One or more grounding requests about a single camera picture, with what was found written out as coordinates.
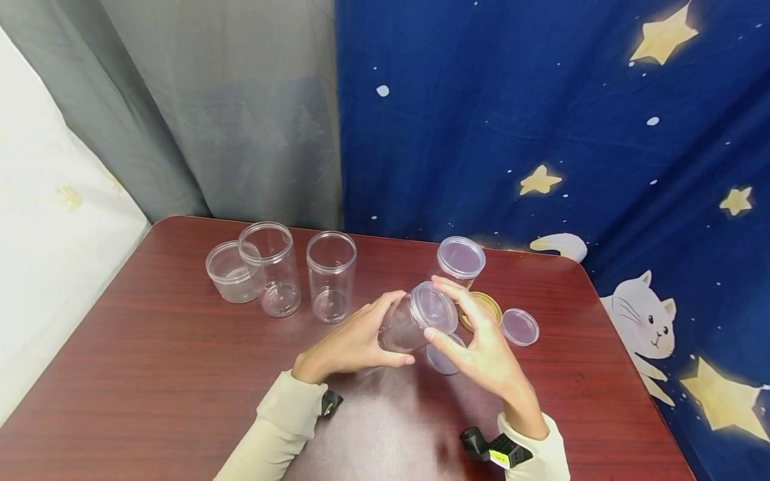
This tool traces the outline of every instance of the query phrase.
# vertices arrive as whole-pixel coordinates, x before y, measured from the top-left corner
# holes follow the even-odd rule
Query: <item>gray curtain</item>
[[[339,227],[333,0],[0,0],[0,26],[150,221]]]

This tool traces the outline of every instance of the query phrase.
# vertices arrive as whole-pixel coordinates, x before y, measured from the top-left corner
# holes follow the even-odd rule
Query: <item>hand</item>
[[[474,340],[464,348],[434,328],[425,329],[425,338],[463,374],[503,400],[505,417],[511,427],[532,439],[545,439],[548,428],[534,389],[508,347],[500,326],[467,289],[441,277],[433,276],[431,280],[436,290],[460,304],[474,328]]]
[[[297,356],[292,375],[308,384],[320,384],[335,372],[414,364],[413,356],[384,351],[377,343],[385,313],[405,295],[404,291],[386,292],[373,304],[366,304],[334,332]]]

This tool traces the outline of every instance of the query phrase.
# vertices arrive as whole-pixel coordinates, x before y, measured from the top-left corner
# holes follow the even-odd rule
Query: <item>blue curtain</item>
[[[770,3],[338,0],[346,230],[560,252],[696,476],[770,473]]]

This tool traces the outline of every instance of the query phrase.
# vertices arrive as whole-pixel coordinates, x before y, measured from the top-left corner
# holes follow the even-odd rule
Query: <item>black device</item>
[[[475,461],[491,461],[503,469],[510,469],[532,459],[532,452],[516,444],[511,438],[500,434],[490,442],[481,434],[481,429],[472,427],[460,434],[465,453]]]
[[[343,397],[336,392],[332,391],[331,389],[327,389],[321,397],[321,417],[330,418],[334,416],[337,408],[340,407],[340,404],[342,404],[342,401],[344,400],[345,399],[343,399]]]

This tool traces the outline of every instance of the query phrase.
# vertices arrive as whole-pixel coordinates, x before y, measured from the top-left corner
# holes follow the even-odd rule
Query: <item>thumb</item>
[[[434,345],[436,349],[449,358],[455,366],[460,367],[462,358],[464,357],[465,348],[460,346],[449,336],[441,332],[440,330],[429,327],[423,332],[425,339]]]
[[[398,352],[382,351],[378,364],[387,367],[401,367],[414,364],[414,356]]]

